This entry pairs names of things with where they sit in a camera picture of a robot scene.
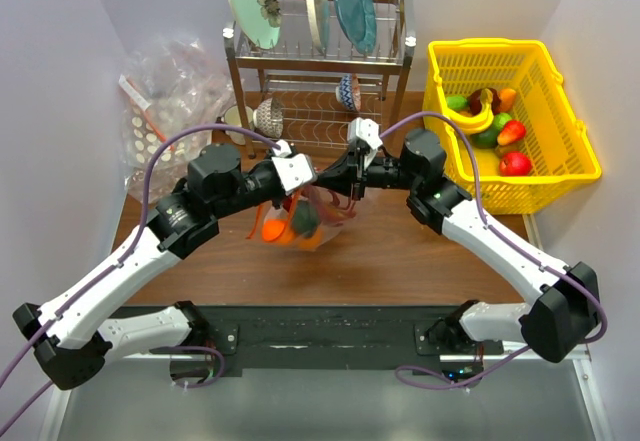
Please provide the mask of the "toy orange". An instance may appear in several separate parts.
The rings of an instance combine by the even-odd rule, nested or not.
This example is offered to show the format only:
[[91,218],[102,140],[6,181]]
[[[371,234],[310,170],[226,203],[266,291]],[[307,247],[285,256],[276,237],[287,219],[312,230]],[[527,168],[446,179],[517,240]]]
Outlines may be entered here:
[[324,231],[321,227],[309,237],[300,237],[297,247],[301,250],[314,251],[323,244]]
[[282,219],[267,219],[261,230],[262,239],[265,242],[272,243],[279,240],[279,238],[286,231],[287,223]]

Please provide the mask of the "clear zip bag orange zipper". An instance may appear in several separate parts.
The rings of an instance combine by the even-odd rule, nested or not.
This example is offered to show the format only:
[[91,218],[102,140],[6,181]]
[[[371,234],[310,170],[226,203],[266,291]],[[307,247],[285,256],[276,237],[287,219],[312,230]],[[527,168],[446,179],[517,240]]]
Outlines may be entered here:
[[327,188],[306,186],[278,206],[256,211],[247,239],[271,246],[314,251],[337,237],[358,216],[357,201]]

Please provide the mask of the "dark green toy avocado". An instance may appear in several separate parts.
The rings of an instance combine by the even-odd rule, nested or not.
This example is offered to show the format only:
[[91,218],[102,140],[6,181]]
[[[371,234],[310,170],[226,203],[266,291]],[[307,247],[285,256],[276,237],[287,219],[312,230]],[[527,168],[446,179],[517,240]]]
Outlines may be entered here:
[[308,201],[301,200],[291,220],[291,229],[299,236],[309,237],[319,227],[320,219],[316,208]]

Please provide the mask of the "red toy lobster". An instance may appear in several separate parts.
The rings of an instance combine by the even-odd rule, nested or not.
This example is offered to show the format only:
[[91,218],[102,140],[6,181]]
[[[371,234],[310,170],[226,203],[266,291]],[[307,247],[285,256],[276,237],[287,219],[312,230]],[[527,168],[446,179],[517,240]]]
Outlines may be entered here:
[[307,190],[307,197],[324,224],[340,226],[357,215],[355,204],[347,199],[347,204],[341,206],[340,199],[334,191],[311,186]]

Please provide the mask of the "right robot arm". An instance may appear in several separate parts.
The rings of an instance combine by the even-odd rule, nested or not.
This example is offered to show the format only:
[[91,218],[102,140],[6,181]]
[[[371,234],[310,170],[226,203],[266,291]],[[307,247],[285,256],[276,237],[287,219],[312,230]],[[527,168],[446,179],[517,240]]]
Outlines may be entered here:
[[519,342],[558,363],[604,322],[598,313],[595,271],[569,266],[511,232],[479,207],[476,198],[444,173],[446,153],[424,128],[411,130],[399,156],[378,156],[355,140],[317,186],[359,200],[368,188],[405,190],[412,216],[463,246],[502,276],[519,303],[470,300],[437,322],[430,338],[459,354],[483,341]]

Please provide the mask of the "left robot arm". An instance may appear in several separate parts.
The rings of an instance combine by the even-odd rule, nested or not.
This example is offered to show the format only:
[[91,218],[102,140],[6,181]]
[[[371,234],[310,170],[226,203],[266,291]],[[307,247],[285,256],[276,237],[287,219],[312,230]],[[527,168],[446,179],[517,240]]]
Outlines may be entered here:
[[89,274],[41,306],[25,303],[14,311],[50,384],[76,388],[131,354],[204,351],[209,323],[189,301],[130,318],[113,314],[149,281],[217,236],[220,219],[280,203],[315,179],[308,157],[293,153],[284,141],[248,171],[234,146],[205,147],[173,191],[144,212],[141,225]]

